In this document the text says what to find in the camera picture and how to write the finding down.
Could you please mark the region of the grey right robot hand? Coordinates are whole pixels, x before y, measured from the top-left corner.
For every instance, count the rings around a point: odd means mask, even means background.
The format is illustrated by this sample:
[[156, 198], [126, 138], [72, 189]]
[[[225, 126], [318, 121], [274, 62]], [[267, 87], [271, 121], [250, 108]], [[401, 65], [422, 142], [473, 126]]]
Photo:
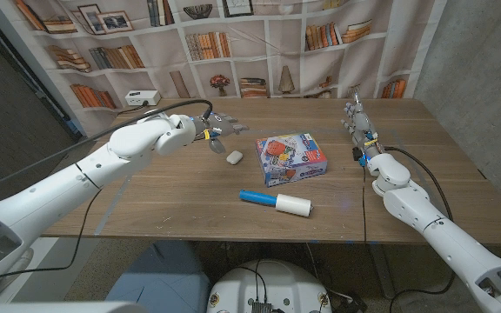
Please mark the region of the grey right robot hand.
[[368, 162], [371, 158], [383, 154], [384, 147], [378, 141], [376, 128], [364, 112], [363, 103], [357, 92], [354, 93], [353, 99], [354, 103], [347, 103], [344, 107], [348, 118], [342, 119], [341, 124], [351, 134], [354, 158], [358, 160], [363, 157]]

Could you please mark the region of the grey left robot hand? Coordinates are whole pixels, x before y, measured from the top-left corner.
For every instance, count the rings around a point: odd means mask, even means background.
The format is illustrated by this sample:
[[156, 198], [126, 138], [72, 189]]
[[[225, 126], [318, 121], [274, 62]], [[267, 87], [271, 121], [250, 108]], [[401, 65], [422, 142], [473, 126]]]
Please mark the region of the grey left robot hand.
[[217, 154], [225, 152], [225, 147], [220, 142], [219, 137], [238, 135], [249, 129], [247, 125], [239, 123], [235, 117], [224, 113], [211, 113], [208, 117], [198, 116], [191, 120], [196, 128], [195, 140], [207, 141], [210, 149]]

